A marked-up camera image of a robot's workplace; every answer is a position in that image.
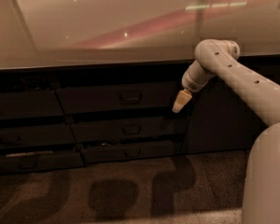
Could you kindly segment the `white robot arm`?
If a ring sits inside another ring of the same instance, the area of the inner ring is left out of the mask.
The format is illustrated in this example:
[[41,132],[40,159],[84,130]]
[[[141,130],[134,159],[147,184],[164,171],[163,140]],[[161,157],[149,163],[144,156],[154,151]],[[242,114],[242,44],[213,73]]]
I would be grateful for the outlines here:
[[252,146],[246,166],[242,224],[280,224],[280,85],[238,62],[231,40],[206,39],[182,77],[175,113],[212,77],[221,78],[267,125]]

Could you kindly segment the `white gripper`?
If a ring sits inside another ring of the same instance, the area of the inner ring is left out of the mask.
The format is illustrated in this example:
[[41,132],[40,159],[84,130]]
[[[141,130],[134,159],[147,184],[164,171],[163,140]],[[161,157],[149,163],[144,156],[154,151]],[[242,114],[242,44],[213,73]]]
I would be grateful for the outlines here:
[[215,77],[214,74],[207,71],[195,60],[182,76],[181,84],[185,90],[177,94],[172,111],[179,113],[192,99],[192,92],[199,92],[213,77]]

